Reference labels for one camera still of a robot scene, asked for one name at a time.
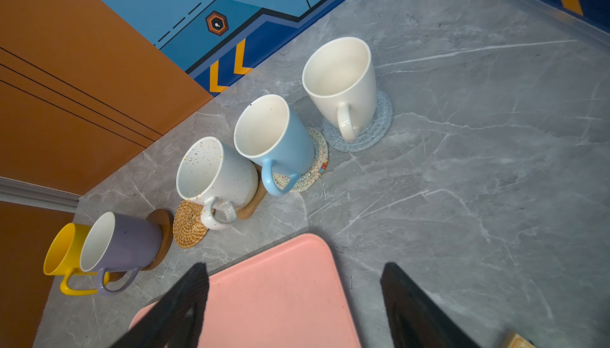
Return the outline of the light blue woven coaster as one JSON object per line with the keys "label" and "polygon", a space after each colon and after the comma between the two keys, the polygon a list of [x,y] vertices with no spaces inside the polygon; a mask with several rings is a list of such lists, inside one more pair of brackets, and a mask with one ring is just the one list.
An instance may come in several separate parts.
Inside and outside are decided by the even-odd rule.
{"label": "light blue woven coaster", "polygon": [[393,107],[381,89],[376,94],[376,111],[372,122],[359,133],[356,141],[345,141],[339,130],[328,120],[322,121],[322,135],[334,149],[346,153],[358,153],[376,145],[388,132],[392,124]]}

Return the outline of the multicolour woven round coaster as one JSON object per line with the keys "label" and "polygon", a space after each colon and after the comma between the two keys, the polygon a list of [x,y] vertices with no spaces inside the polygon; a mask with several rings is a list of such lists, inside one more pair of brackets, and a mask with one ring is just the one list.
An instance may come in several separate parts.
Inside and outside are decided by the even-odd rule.
{"label": "multicolour woven round coaster", "polygon": [[329,147],[327,140],[322,133],[314,128],[307,128],[309,137],[314,147],[314,159],[311,168],[300,176],[298,181],[295,181],[290,176],[281,175],[279,173],[270,172],[267,176],[261,170],[261,182],[265,183],[268,179],[271,180],[273,187],[283,193],[287,192],[304,192],[309,189],[325,172],[328,164]]}

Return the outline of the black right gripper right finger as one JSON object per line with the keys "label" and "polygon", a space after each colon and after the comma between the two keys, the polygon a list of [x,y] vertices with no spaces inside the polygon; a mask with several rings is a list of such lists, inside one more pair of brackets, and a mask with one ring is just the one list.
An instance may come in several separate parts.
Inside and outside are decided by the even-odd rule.
{"label": "black right gripper right finger", "polygon": [[395,347],[477,347],[396,263],[381,276],[384,305]]}

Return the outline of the yellow mug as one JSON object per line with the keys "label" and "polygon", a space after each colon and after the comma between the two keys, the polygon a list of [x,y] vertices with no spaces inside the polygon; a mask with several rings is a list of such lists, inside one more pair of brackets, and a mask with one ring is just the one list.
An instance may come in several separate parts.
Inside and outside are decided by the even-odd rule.
{"label": "yellow mug", "polygon": [[96,289],[75,290],[68,285],[69,279],[76,276],[95,276],[80,269],[79,259],[91,225],[70,222],[65,225],[52,241],[45,256],[43,272],[47,276],[62,276],[60,291],[72,297],[94,295]]}

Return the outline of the glossy brown wooden coaster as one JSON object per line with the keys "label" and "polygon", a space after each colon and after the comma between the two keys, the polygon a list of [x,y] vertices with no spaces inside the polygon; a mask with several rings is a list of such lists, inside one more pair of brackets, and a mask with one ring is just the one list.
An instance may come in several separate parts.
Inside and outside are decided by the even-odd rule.
{"label": "glossy brown wooden coaster", "polygon": [[174,215],[171,213],[171,211],[166,209],[157,209],[149,214],[146,219],[150,223],[156,224],[158,227],[160,227],[162,240],[157,256],[148,266],[143,268],[142,271],[154,270],[158,265],[160,265],[170,250],[173,241]]}

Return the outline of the rattan woven round coaster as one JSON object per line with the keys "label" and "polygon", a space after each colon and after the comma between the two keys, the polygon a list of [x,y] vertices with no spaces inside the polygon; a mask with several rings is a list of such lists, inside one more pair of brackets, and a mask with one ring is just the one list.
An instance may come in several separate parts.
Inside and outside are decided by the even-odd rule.
{"label": "rattan woven round coaster", "polygon": [[173,238],[179,247],[192,248],[207,235],[209,229],[201,221],[202,211],[202,205],[181,201],[173,221]]}

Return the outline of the white mug purple handle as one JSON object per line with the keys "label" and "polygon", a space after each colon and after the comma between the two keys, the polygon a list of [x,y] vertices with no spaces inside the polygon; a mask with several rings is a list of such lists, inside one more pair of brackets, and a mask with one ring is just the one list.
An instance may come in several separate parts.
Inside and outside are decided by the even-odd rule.
{"label": "white mug purple handle", "polygon": [[[160,226],[146,219],[108,211],[94,223],[79,259],[85,273],[97,273],[97,289],[110,297],[124,291],[138,273],[150,265],[162,244]],[[120,289],[111,290],[104,284],[109,272],[130,272],[130,279]]]}

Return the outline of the cork paw print coaster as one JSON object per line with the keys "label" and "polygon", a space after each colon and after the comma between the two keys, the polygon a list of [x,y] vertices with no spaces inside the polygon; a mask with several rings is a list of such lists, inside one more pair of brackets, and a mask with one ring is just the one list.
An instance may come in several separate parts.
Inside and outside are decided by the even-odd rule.
{"label": "cork paw print coaster", "polygon": [[265,196],[268,193],[263,184],[263,180],[261,177],[262,167],[260,167],[260,165],[254,165],[254,166],[255,166],[255,168],[257,170],[257,174],[258,174],[258,186],[257,186],[256,193],[255,193],[254,197],[252,198],[252,200],[246,206],[244,206],[244,208],[237,211],[238,219],[241,219],[241,220],[246,220],[246,219],[251,218],[253,216],[254,212],[260,206],[263,198],[265,198]]}

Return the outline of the white mug blue handle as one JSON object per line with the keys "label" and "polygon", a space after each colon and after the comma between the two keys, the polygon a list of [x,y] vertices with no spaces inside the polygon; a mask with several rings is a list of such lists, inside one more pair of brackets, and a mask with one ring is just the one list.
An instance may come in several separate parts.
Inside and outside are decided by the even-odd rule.
{"label": "white mug blue handle", "polygon": [[262,182],[274,196],[293,189],[315,159],[307,128],[279,95],[263,95],[244,109],[234,129],[234,147],[260,165]]}

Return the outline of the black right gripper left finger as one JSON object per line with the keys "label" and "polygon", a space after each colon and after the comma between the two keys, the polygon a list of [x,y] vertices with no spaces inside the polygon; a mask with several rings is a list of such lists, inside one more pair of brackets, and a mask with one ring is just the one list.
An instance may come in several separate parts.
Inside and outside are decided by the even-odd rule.
{"label": "black right gripper left finger", "polygon": [[210,289],[207,266],[195,265],[114,347],[197,347]]}

